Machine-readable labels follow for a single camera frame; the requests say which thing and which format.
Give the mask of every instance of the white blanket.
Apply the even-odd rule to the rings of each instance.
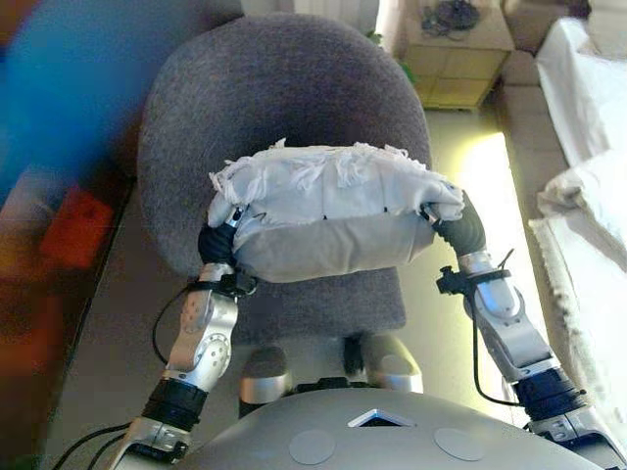
[[[212,175],[217,195],[209,224],[223,223],[232,206],[246,206],[234,255],[266,281],[404,264],[433,240],[422,204],[445,220],[461,217],[461,190],[405,150],[283,142]]]
[[[573,366],[614,437],[627,447],[627,154],[569,169],[539,195],[531,221],[564,311]]]

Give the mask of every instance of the black strap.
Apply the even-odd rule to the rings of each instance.
[[[251,296],[257,290],[257,279],[236,270],[234,274],[224,274],[219,282],[194,281],[187,286],[188,292],[215,291],[233,299]]]
[[[511,276],[507,269],[495,269],[467,276],[462,272],[453,272],[451,266],[445,266],[440,269],[440,272],[442,272],[442,277],[436,281],[440,294],[464,294],[465,296],[472,295],[479,284]]]

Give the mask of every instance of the gray office chair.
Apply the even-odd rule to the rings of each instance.
[[[290,146],[390,144],[430,163],[424,114],[409,81],[356,30],[285,14],[227,23],[170,56],[145,110],[142,207],[173,269],[195,276],[201,267],[197,237],[215,193],[209,172],[283,137]],[[234,343],[349,337],[405,324],[394,268],[262,282],[239,310]]]

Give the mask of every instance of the blurry blue object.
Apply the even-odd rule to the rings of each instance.
[[[4,178],[31,162],[74,173],[104,155],[168,55],[210,28],[207,3],[43,0],[2,64]],[[239,1],[214,3],[237,12]]]

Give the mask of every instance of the wire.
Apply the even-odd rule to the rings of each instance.
[[[57,460],[57,463],[55,464],[55,466],[52,467],[52,470],[59,470],[63,466],[63,464],[66,462],[66,460],[68,460],[68,457],[70,457],[70,455],[72,455],[75,450],[77,450],[80,446],[82,446],[86,442],[91,441],[92,439],[97,438],[98,436],[102,436],[103,434],[114,433],[115,431],[122,431],[128,428],[128,426],[130,426],[130,423],[124,423],[124,424],[120,424],[119,426],[111,426],[109,428],[103,428],[98,431],[94,431],[93,433],[88,434],[87,436],[83,436],[74,444],[72,444],[70,448],[68,448],[68,450],[64,452],[61,458]]]
[[[124,437],[124,434],[120,434],[119,436],[115,436],[114,438],[109,439],[104,444],[102,444],[102,446],[98,449],[98,451],[95,453],[95,455],[91,459],[91,462],[89,462],[89,466],[87,467],[87,470],[93,470],[94,467],[96,466],[96,463],[98,462],[98,459],[102,456],[103,453],[105,453],[105,450],[107,450],[117,441],[121,440],[123,437]]]
[[[477,389],[477,393],[483,397],[487,401],[491,401],[492,403],[503,404],[505,406],[523,406],[522,403],[518,403],[515,401],[505,401],[503,399],[495,399],[485,394],[481,389],[481,383],[479,382],[479,338],[477,332],[477,319],[474,313],[475,304],[474,301],[469,299],[471,302],[471,311],[472,311],[472,364],[473,364],[473,378],[474,378],[474,386]]]
[[[178,291],[174,297],[172,297],[165,305],[164,307],[161,309],[161,311],[159,312],[159,315],[157,315],[157,318],[155,319],[155,323],[153,323],[153,330],[152,330],[152,344],[153,344],[153,351],[155,352],[155,355],[157,356],[157,358],[163,363],[163,364],[167,364],[168,360],[164,357],[163,354],[161,354],[161,351],[159,350],[159,345],[157,345],[157,327],[159,326],[159,322],[161,321],[162,317],[164,316],[164,314],[166,313],[166,310],[168,310],[169,306],[171,306],[174,302],[176,302],[176,300],[178,300],[178,298],[180,296],[182,296],[188,289],[188,285],[186,285],[185,287],[183,287],[180,291]]]
[[[499,267],[500,269],[505,269],[506,268],[506,262],[507,262],[507,260],[509,259],[509,257],[512,254],[513,254],[513,248],[507,252],[506,257],[503,258],[503,261],[501,261],[497,267]]]

